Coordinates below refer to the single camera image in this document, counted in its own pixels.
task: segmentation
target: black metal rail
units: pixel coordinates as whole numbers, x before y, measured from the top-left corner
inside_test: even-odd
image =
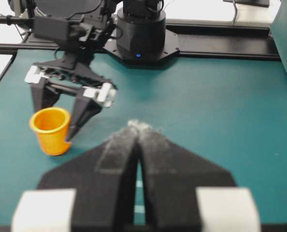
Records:
[[[167,29],[178,34],[180,53],[177,56],[280,60],[268,28],[167,24]],[[57,44],[30,34],[20,44],[0,43],[0,54],[15,54],[19,49],[57,48]]]

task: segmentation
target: orange cup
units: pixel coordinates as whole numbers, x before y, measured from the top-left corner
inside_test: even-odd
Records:
[[[36,132],[44,153],[50,156],[61,155],[70,148],[71,143],[64,141],[71,116],[67,110],[50,107],[42,109],[31,117],[29,124]]]

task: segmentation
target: teal table surface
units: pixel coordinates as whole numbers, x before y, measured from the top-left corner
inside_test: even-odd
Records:
[[[31,64],[52,51],[19,51],[0,82],[0,225],[42,174],[99,145],[128,120],[151,124],[173,142],[227,168],[251,189],[262,223],[287,223],[287,75],[281,62],[174,58],[161,68],[126,67],[97,54],[91,67],[119,88],[115,105],[93,117],[60,156],[43,154],[29,128]],[[56,106],[71,111],[74,98]],[[138,176],[136,222],[144,223]]]

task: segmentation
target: cup rim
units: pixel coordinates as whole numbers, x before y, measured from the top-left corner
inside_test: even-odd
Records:
[[[50,110],[57,110],[57,111],[60,111],[63,113],[63,115],[65,116],[65,120],[64,122],[57,128],[55,129],[52,129],[52,130],[41,130],[39,128],[37,128],[35,126],[35,119],[38,115],[40,115],[41,113],[45,112],[45,111],[50,111]],[[63,109],[63,108],[60,108],[60,107],[49,107],[49,108],[44,108],[42,110],[39,110],[37,111],[36,113],[33,114],[33,116],[31,117],[30,121],[29,121],[29,124],[30,124],[30,127],[33,131],[37,132],[37,133],[41,133],[41,134],[51,134],[51,133],[55,133],[59,130],[61,130],[62,128],[64,128],[67,124],[69,124],[70,122],[70,113]]]

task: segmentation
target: black cable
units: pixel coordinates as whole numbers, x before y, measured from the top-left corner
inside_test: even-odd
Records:
[[[55,53],[54,53],[54,56],[55,56],[55,59],[58,59],[57,58],[57,52],[61,49],[61,47],[58,47],[56,50],[55,50]]]
[[[96,10],[100,7],[100,5],[101,5],[102,2],[103,2],[103,0],[100,0],[100,2],[99,2],[99,4],[97,5],[97,7],[95,7],[93,10],[85,11],[85,12],[75,12],[75,13],[71,14],[70,16],[66,17],[65,19],[71,19],[71,18],[73,18],[75,15],[83,15],[83,14],[92,13],[92,12],[96,11]]]
[[[162,7],[161,7],[161,9],[158,10],[158,11],[153,10],[151,7],[148,7],[148,6],[146,6],[146,8],[147,8],[149,11],[158,14],[158,13],[160,13],[160,12],[163,10],[163,8],[164,8],[164,0],[161,0],[161,2],[162,2]]]
[[[23,37],[22,37],[22,35],[21,35],[21,33],[20,33],[20,31],[19,31],[19,29],[18,29],[17,25],[16,25],[16,24],[14,24],[14,26],[16,27],[16,29],[17,29],[17,31],[18,31],[18,33],[19,33],[19,35],[20,35],[21,39],[23,40]]]
[[[232,19],[231,25],[234,26],[234,24],[236,22],[237,14],[238,14],[238,9],[237,9],[237,6],[236,6],[236,0],[232,0],[232,3],[234,4],[235,15],[234,15],[234,18]]]

